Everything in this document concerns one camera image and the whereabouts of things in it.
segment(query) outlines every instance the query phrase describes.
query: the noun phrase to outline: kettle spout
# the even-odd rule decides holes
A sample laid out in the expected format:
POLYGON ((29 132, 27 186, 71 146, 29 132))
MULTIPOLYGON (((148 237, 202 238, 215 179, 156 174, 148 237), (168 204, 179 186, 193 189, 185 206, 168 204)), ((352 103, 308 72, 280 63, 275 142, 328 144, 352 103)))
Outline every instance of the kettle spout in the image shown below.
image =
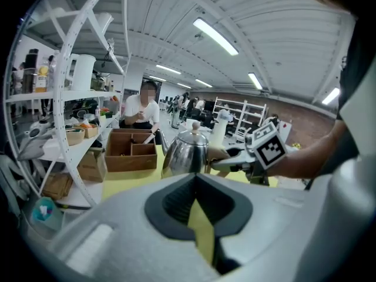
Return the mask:
POLYGON ((169 150, 169 147, 170 147, 169 142, 167 142, 165 134, 161 130, 158 130, 157 133, 160 136, 160 142, 161 142, 161 145, 162 145, 163 154, 166 155, 167 151, 169 150))

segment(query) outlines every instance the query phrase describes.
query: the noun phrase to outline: kettle lid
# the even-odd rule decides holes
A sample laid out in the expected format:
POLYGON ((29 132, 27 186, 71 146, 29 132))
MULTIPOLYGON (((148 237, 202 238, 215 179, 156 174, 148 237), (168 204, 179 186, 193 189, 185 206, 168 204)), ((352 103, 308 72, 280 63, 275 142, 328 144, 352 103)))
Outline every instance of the kettle lid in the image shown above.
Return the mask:
POLYGON ((200 125, 194 122, 192 130, 185 130, 177 134, 177 138, 185 143, 198 146, 207 146, 209 141, 198 131, 200 125))

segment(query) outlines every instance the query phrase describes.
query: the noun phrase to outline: white t-shirt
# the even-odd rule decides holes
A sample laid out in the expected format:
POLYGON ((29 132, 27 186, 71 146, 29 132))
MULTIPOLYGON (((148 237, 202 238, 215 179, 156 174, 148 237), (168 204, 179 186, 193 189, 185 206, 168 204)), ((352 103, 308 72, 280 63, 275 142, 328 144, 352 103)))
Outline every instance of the white t-shirt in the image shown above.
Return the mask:
POLYGON ((138 112, 143 111, 144 120, 137 120, 137 123, 148 122, 152 120, 153 123, 159 122, 159 106, 155 101, 149 102, 146 108, 141 105, 140 95, 132 95, 125 101, 125 110, 123 116, 131 117, 138 112))
POLYGON ((202 110, 204 108, 204 101, 200 100, 199 102, 196 103, 196 109, 202 110))

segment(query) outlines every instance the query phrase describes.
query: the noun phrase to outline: trash can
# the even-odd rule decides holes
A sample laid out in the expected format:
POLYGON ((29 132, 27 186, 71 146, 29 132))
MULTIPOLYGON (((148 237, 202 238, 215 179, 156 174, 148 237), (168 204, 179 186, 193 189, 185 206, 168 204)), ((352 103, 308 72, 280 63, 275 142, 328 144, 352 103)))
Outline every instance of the trash can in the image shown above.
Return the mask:
POLYGON ((33 220, 54 231, 61 229, 63 213, 55 206, 50 197, 41 197, 34 205, 33 220))

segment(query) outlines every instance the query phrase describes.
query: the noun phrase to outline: brown box with compartments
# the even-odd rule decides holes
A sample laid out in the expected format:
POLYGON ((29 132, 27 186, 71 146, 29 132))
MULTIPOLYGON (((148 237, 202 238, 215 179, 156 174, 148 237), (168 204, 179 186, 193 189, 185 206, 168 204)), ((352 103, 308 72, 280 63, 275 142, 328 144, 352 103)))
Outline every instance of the brown box with compartments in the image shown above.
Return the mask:
POLYGON ((105 160, 108 172, 129 172, 157 168, 155 140, 143 142, 150 130, 113 129, 109 135, 105 160))

